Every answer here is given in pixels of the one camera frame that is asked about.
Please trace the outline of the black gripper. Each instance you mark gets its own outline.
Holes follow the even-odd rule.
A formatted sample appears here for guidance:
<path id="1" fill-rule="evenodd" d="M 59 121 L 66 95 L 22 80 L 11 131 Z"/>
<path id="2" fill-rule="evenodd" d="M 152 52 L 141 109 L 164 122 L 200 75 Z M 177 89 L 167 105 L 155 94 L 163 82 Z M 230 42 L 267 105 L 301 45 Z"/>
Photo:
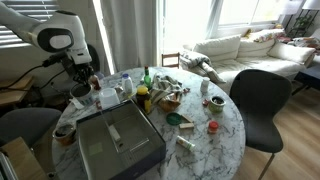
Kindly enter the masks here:
<path id="1" fill-rule="evenodd" d="M 75 64 L 71 60 L 66 60 L 63 62 L 63 67 L 73 81 L 84 85 L 88 84 L 89 78 L 94 74 L 89 63 Z"/>

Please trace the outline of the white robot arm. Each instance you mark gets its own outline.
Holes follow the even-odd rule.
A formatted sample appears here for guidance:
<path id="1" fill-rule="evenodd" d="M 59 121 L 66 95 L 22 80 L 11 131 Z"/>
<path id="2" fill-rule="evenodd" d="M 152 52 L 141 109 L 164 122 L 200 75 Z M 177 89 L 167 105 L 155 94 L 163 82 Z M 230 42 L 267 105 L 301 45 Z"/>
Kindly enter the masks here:
<path id="1" fill-rule="evenodd" d="M 43 62 L 44 67 L 63 59 L 70 60 L 76 72 L 73 80 L 83 85 L 89 84 L 89 77 L 93 73 L 90 66 L 92 58 L 82 22 L 77 14 L 57 10 L 50 19 L 41 22 L 1 2 L 0 24 L 10 29 L 24 42 L 52 53 L 52 56 Z"/>

